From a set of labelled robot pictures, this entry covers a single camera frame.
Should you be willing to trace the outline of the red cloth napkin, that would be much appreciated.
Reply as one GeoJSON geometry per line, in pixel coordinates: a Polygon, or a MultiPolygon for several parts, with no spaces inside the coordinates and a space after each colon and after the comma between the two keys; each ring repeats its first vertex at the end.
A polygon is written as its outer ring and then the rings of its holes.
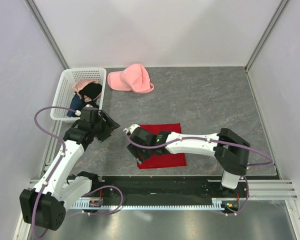
{"type": "MultiPolygon", "coordinates": [[[[145,130],[157,135],[161,131],[170,131],[181,133],[180,123],[169,124],[142,124],[140,125],[145,130]]],[[[184,167],[187,165],[186,155],[184,153],[178,154],[163,154],[152,155],[149,159],[143,163],[137,163],[139,169],[160,169],[160,168],[172,168],[172,167],[184,167]]]]}

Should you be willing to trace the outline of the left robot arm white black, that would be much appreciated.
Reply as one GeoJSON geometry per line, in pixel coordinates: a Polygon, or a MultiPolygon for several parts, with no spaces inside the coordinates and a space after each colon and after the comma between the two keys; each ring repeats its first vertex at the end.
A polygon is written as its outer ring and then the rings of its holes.
{"type": "Polygon", "coordinates": [[[61,147],[51,166],[32,189],[24,189],[19,196],[22,217],[28,224],[55,231],[79,198],[86,194],[94,197],[100,191],[97,174],[85,171],[67,186],[64,184],[89,144],[95,139],[102,143],[120,125],[94,107],[84,107],[76,114],[79,118],[64,136],[56,137],[61,147]]]}

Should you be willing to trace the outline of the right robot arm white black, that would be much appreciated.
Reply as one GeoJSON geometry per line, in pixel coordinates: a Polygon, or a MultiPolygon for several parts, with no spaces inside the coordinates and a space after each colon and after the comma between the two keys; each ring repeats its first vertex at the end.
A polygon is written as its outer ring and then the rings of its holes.
{"type": "Polygon", "coordinates": [[[228,128],[205,135],[174,131],[154,134],[133,124],[123,132],[129,141],[127,149],[140,164],[154,155],[195,154],[215,158],[223,168],[219,191],[225,197],[237,191],[240,178],[247,172],[251,145],[228,128]]]}

